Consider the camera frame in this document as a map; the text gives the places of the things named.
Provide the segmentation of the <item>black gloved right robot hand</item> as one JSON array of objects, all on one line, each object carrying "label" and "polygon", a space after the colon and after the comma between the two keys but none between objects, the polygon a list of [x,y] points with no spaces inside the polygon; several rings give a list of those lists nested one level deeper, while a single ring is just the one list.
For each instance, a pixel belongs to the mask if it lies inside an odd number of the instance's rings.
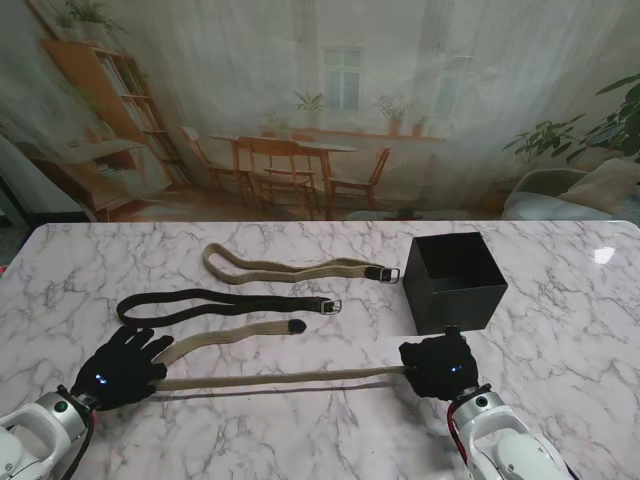
[{"label": "black gloved right robot hand", "polygon": [[405,342],[399,353],[404,376],[421,398],[453,401],[479,387],[476,360],[457,326],[419,343]]}]

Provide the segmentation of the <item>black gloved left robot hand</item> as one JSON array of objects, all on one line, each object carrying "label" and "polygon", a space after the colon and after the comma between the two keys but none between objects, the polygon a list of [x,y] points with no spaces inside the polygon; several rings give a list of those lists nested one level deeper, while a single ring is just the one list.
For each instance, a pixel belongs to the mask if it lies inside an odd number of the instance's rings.
[{"label": "black gloved left robot hand", "polygon": [[123,326],[80,368],[70,393],[108,411],[138,403],[156,392],[167,367],[154,360],[173,344],[169,335],[153,340],[151,329]]}]

